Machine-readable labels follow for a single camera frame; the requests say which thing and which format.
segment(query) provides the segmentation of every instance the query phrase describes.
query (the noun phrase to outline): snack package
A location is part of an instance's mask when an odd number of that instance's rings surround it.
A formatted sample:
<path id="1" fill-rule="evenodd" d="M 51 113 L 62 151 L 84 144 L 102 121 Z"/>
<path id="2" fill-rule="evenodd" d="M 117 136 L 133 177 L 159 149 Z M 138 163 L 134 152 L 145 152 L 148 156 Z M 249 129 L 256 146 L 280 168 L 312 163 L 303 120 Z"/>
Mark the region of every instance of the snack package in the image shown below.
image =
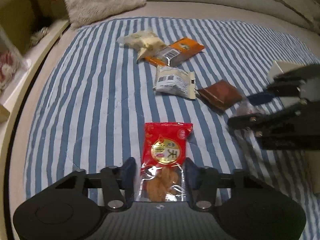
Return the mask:
<path id="1" fill-rule="evenodd" d="M 209 87 L 198 89 L 197 92 L 199 98 L 212 110 L 225 111 L 242 100 L 239 91 L 224 80 L 220 80 Z"/>
<path id="2" fill-rule="evenodd" d="M 128 45 L 138 52 L 137 60 L 144 57 L 151 57 L 164 49 L 166 45 L 164 42 L 152 32 L 152 30 L 139 31 L 128 36 L 119 37 L 117 42 L 120 46 Z"/>
<path id="3" fill-rule="evenodd" d="M 191 123 L 146 123 L 137 201 L 184 201 L 182 165 Z"/>
<path id="4" fill-rule="evenodd" d="M 158 52 L 154 57 L 145 57 L 145 60 L 154 66 L 176 67 L 204 49 L 198 42 L 182 38 Z"/>
<path id="5" fill-rule="evenodd" d="M 196 99 L 195 73 L 174 67 L 157 67 L 154 90 L 189 99 Z"/>

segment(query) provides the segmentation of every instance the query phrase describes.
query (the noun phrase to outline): barcode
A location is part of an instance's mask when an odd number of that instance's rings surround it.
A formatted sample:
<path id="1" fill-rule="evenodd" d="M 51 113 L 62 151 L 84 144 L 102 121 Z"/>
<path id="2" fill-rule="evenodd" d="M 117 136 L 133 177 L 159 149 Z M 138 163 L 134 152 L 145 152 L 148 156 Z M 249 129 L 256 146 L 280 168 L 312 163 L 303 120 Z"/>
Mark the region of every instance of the barcode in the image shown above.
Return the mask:
<path id="1" fill-rule="evenodd" d="M 174 58 L 175 56 L 177 56 L 179 54 L 180 54 L 180 51 L 178 51 L 176 49 L 171 49 L 167 53 L 164 54 L 164 57 L 166 57 L 168 60 L 171 60 L 172 58 Z"/>
<path id="2" fill-rule="evenodd" d="M 166 76 L 164 76 L 164 77 L 160 77 L 160 78 L 158 79 L 158 82 L 164 81 L 164 80 L 165 80 L 165 78 L 166 78 Z"/>

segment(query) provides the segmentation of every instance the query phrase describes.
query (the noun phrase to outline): metal screw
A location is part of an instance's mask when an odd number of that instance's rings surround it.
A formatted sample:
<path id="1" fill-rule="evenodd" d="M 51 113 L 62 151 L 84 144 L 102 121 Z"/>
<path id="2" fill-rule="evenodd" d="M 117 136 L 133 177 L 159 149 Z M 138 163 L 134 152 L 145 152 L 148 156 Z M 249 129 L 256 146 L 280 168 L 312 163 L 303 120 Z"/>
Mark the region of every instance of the metal screw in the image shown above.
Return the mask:
<path id="1" fill-rule="evenodd" d="M 304 98 L 301 98 L 301 99 L 300 99 L 300 103 L 301 103 L 302 105 L 307 105 L 307 104 L 308 104 L 308 101 L 307 101 L 306 99 L 304 99 Z"/>
<path id="2" fill-rule="evenodd" d="M 257 131 L 256 132 L 256 137 L 262 137 L 262 132 L 261 131 Z"/>
<path id="3" fill-rule="evenodd" d="M 204 201 L 204 200 L 198 201 L 196 205 L 198 208 L 201 208 L 201 209 L 207 209 L 211 207 L 211 203 L 209 201 Z"/>
<path id="4" fill-rule="evenodd" d="M 117 199 L 111 200 L 111 201 L 109 201 L 108 206 L 110 208 L 120 208 L 123 206 L 123 202 L 121 200 L 117 200 Z"/>

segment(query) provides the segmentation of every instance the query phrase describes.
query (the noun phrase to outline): blue and white striped sheet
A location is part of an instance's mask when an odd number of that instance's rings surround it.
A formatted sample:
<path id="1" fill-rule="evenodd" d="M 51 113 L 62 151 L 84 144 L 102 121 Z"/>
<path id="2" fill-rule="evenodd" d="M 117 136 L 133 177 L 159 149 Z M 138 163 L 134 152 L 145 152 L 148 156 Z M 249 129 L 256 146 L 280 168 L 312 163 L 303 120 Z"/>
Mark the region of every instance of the blue and white striped sheet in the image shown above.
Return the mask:
<path id="1" fill-rule="evenodd" d="M 303 239 L 320 239 L 319 200 L 311 192 L 303 152 L 261 150 L 252 134 L 226 130 L 237 105 L 219 116 L 199 100 L 155 95 L 156 68 L 136 63 L 137 53 L 116 39 L 152 28 L 166 43 L 188 37 L 205 46 L 180 68 L 195 71 L 198 88 L 221 79 L 245 95 L 262 91 L 273 60 L 319 62 L 296 37 L 239 21 L 139 17 L 84 27 L 45 84 L 29 136 L 24 186 L 27 198 L 82 168 L 99 172 L 122 165 L 130 156 L 140 163 L 145 122 L 191 122 L 194 133 L 187 156 L 198 166 L 220 172 L 248 169 L 257 178 L 299 202 L 307 215 Z M 278 100 L 262 106 L 282 108 Z M 217 204 L 230 197 L 218 191 Z M 97 190 L 90 198 L 100 199 Z"/>

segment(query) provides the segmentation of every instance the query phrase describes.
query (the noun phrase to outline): white plastic bag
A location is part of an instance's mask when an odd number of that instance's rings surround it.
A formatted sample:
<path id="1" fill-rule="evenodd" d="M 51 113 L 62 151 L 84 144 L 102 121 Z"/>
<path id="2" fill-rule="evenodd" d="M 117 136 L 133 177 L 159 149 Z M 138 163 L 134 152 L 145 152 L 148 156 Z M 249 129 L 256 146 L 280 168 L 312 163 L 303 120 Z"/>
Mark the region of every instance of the white plastic bag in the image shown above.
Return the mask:
<path id="1" fill-rule="evenodd" d="M 265 114 L 263 109 L 257 108 L 250 104 L 249 100 L 245 98 L 239 103 L 239 107 L 236 109 L 236 113 L 233 116 L 242 116 L 248 114 Z"/>
<path id="2" fill-rule="evenodd" d="M 128 45 L 129 48 L 136 50 L 138 52 L 137 60 L 152 57 L 166 47 L 164 42 L 152 30 L 139 31 L 119 37 L 117 42 L 122 47 Z"/>

